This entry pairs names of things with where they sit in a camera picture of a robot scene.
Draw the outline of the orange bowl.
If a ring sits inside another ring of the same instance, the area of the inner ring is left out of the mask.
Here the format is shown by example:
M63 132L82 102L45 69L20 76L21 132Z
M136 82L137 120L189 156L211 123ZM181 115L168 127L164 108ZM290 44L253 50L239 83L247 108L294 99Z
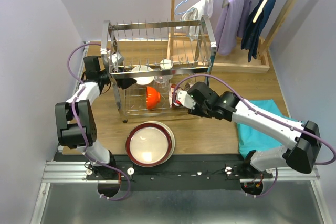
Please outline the orange bowl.
M152 110L160 103L161 95L154 87L146 87L146 108Z

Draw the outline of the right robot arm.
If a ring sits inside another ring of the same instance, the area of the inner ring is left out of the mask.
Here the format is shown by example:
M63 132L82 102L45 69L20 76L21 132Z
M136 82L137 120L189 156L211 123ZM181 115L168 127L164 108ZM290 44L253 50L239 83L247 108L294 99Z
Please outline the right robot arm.
M282 118L229 91L218 95L203 82L179 94L184 97L180 103L189 109L190 114L241 123L281 143L280 147L265 151L251 150L241 165L246 177L252 178L259 172L279 167L290 167L303 174L312 172L321 148L316 123Z

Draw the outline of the clear plastic cup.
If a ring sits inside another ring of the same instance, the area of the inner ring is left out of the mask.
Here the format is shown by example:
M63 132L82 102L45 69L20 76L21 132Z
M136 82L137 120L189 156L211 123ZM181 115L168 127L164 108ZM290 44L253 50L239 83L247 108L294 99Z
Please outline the clear plastic cup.
M153 87L160 93L160 95L168 95L170 90L168 76L155 76L153 79Z

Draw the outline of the metal two-tier dish rack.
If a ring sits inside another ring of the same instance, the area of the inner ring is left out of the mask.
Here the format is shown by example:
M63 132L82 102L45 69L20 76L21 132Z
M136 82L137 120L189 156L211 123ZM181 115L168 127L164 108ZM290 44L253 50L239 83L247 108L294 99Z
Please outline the metal two-tier dish rack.
M196 61L187 67L173 63L170 70L161 70L160 62L166 59L168 36L170 29L176 33L184 33L186 46L193 45ZM124 56L122 66L112 67L109 56L114 52ZM103 22L101 40L101 58L112 81L117 110L123 123L127 123L127 115L121 102L117 79L144 78L163 75L181 75L211 73L216 55L216 42L208 16L200 21L165 21L130 24L111 24Z

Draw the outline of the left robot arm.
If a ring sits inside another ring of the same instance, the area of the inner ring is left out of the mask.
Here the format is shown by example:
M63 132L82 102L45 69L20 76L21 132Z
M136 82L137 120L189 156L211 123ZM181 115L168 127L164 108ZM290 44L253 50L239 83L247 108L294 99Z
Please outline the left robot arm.
M76 149L90 162L93 174L103 179L125 177L125 169L117 168L116 160L97 140L97 127L91 105L104 86L111 84L107 73L101 70L98 56L84 57L85 79L76 93L66 102L55 105L58 142Z

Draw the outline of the patterned small bowl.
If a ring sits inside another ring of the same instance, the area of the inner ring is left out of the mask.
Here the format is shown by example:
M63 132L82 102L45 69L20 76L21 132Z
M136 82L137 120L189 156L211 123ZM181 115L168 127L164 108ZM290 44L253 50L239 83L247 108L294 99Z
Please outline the patterned small bowl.
M185 84L183 85L183 90L184 90L184 91L189 91L189 90L191 89L192 86L193 86L192 83L187 82L187 83L185 83Z

